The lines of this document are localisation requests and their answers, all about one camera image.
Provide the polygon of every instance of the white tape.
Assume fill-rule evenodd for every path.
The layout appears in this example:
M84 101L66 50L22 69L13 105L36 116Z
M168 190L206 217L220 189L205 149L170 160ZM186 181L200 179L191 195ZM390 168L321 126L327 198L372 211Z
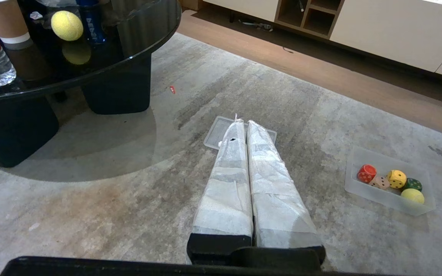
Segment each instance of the white tape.
M321 246L316 227L269 133L249 121L249 175L257 246Z
M226 131L193 222L193 233L252 236L244 122Z

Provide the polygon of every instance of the cardboard cup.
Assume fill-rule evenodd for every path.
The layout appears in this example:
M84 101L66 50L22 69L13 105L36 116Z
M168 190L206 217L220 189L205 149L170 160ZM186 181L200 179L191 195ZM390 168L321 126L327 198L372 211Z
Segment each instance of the cardboard cup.
M17 0L0 0L0 39L5 44L22 43L30 39Z

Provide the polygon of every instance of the black table leg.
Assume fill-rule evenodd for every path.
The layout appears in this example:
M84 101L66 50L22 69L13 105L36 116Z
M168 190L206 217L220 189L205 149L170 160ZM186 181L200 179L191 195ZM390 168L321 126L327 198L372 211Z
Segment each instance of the black table leg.
M235 22L235 12L234 11L229 11L229 22L233 23Z
M106 73L100 80L81 87L86 102L97 114L145 111L151 89L151 55L123 69Z
M58 103L64 103L67 100L67 94L65 91L54 93L52 96Z
M45 97L0 103L0 166L18 165L58 131L59 122Z

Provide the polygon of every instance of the transparent plastic box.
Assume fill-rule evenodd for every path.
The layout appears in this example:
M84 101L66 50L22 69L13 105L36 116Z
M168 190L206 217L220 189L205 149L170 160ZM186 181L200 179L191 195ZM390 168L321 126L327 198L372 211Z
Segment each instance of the transparent plastic box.
M223 116L218 116L216 119L214 119L214 123L211 126L211 129L207 133L206 138L204 139L204 145L206 147L214 148L219 150L219 142L223 140L224 134L226 133L226 130L228 127L234 122L235 120L229 119ZM277 138L277 132L268 129L267 132L269 133L270 139L275 145L275 139Z
M385 191L359 181L357 174L364 164L374 166L379 176L386 176L388 171L398 169L403 171L407 177L419 180L425 198L424 204L400 196L400 190L398 189L390 187ZM428 171L358 146L354 146L351 155L347 159L345 190L409 215L422 215L435 209L435 200Z

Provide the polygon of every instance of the yellow dice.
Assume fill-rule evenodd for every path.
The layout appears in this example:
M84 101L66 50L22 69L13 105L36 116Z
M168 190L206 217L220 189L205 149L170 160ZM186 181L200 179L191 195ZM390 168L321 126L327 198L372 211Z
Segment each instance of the yellow dice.
M393 169L388 172L386 175L386 178L390 182L390 187L394 189L400 189L405 185L405 182L407 181L407 176L403 171L399 171L398 169Z

